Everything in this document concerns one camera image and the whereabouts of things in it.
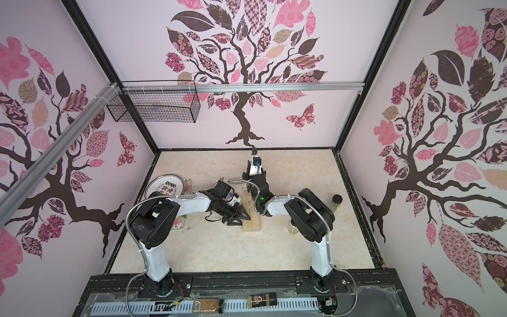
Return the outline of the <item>wooden block with nails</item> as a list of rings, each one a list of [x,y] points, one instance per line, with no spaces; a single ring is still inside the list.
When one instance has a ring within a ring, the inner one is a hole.
[[[252,199],[251,193],[246,190],[243,192],[243,207],[247,214],[250,216],[250,220],[243,220],[242,230],[244,232],[259,232],[260,228],[260,216],[255,210],[255,204]]]

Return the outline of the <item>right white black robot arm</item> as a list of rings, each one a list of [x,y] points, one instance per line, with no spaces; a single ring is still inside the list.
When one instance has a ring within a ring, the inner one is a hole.
[[[265,174],[250,175],[245,172],[242,179],[250,186],[259,215],[288,215],[292,225],[311,243],[312,284],[322,293],[328,291],[336,276],[330,250],[330,235],[335,220],[333,212],[308,188],[296,195],[274,195]]]

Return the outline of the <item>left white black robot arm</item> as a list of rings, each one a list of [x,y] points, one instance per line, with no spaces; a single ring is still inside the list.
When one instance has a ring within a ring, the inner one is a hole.
[[[251,219],[236,194],[225,200],[212,191],[183,196],[153,192],[128,212],[127,231],[143,257],[147,283],[156,296],[167,297],[176,284],[164,247],[175,220],[183,215],[207,212],[217,213],[219,221],[228,226],[241,226]]]

